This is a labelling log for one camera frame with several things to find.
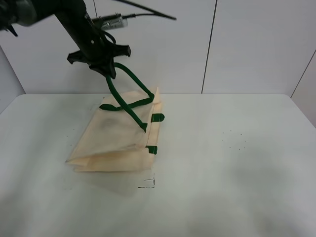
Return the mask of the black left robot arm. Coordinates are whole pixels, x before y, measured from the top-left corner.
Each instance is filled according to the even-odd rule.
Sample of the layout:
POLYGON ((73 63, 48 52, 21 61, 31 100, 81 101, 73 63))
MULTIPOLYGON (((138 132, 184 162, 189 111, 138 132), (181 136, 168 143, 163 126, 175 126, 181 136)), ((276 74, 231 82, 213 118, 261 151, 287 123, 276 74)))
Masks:
POLYGON ((68 55, 68 61, 86 63, 90 69, 114 79, 114 58, 130 56, 131 49, 108 41, 90 18, 82 0, 2 0, 0 29, 17 36, 13 24, 28 27, 52 15, 79 47, 77 52, 68 55))

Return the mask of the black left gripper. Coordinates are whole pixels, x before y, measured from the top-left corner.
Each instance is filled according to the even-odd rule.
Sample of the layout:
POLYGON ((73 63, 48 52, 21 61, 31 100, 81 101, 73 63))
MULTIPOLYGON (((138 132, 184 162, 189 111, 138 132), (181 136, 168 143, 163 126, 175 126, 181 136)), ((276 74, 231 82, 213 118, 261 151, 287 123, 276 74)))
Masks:
POLYGON ((86 63, 91 70, 112 79, 116 78, 114 58, 118 56, 130 57, 129 45, 118 45, 109 41, 106 37, 100 37, 94 43, 90 42, 90 44, 81 46, 83 46, 82 49, 68 55, 69 63, 86 63))

